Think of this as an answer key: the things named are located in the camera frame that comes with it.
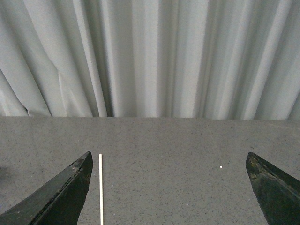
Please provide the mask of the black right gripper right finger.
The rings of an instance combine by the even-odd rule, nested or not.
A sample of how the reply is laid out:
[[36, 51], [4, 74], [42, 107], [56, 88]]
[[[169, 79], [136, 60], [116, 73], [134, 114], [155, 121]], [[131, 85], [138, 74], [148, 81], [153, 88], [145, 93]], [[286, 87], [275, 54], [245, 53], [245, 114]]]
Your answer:
[[246, 159], [253, 192], [269, 225], [300, 223], [300, 181], [253, 152]]

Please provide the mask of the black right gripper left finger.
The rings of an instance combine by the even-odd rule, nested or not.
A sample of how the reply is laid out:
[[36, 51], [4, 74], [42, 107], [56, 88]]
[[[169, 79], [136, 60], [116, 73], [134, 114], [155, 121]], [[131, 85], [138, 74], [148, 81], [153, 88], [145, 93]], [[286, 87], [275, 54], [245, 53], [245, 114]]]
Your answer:
[[93, 159], [86, 152], [0, 216], [2, 225], [76, 225], [89, 191]]

